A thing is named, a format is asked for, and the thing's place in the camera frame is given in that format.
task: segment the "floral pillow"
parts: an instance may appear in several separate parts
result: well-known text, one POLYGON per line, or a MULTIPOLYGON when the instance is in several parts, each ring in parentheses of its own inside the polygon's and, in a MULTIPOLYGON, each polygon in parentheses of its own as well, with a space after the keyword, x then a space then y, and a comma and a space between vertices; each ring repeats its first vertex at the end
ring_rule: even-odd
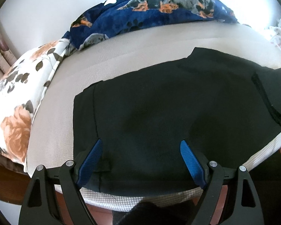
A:
POLYGON ((33 117, 69 49, 60 39, 23 54, 0 80, 0 154, 25 164, 33 117))

